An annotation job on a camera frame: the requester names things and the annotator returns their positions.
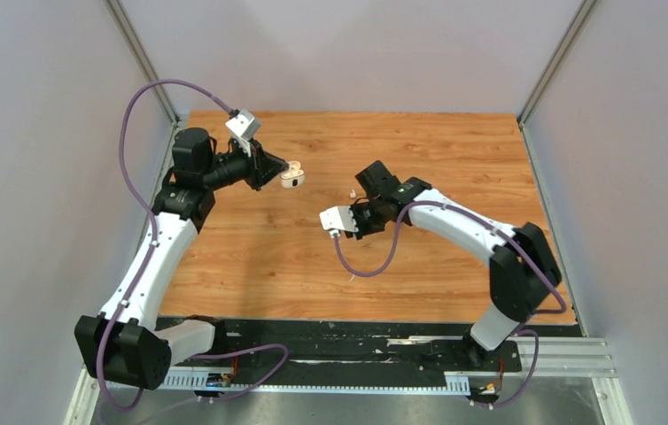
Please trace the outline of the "white charging case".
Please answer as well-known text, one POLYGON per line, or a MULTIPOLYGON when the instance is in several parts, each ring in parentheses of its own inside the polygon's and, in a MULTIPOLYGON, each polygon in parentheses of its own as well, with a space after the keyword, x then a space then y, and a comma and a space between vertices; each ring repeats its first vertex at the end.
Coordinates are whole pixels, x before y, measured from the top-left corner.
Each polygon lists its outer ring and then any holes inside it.
POLYGON ((279 174, 282 187, 285 189, 294 189, 305 182, 305 172, 299 161, 289 161, 288 168, 279 174))

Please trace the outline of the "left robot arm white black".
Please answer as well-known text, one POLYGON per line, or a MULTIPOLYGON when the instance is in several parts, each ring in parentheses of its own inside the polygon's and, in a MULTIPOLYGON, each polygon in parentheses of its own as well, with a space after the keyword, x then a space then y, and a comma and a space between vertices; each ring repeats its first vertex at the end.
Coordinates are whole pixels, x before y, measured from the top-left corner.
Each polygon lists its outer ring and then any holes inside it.
POLYGON ((201 127, 179 131, 173 165, 147 207, 149 228, 131 266, 95 316, 83 315, 74 336, 89 375, 101 384, 118 383, 155 390, 170 368, 196 356, 209 366, 229 356, 219 320, 193 315, 171 328, 156 328, 163 297, 184 254, 198 237, 215 205, 217 190, 245 182, 259 190, 275 178, 298 172, 298 161, 284 160, 259 142, 216 140, 201 127))

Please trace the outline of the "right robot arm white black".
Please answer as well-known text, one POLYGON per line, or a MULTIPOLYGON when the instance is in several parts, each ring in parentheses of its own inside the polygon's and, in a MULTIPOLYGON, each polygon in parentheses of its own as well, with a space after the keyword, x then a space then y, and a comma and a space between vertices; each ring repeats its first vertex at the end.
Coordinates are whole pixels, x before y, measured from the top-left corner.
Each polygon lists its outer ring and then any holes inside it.
POLYGON ((533 316, 545 313, 552 296, 564 313, 567 305, 557 287, 563 280, 543 230, 526 222, 514 226, 462 206, 428 182, 404 182, 380 160, 356 175, 363 200, 332 206, 320 213, 322 228, 335 241, 362 239, 394 223, 441 236, 463 248, 488 268, 490 305, 463 338, 464 357, 476 369, 487 369, 500 357, 499 346, 533 316))

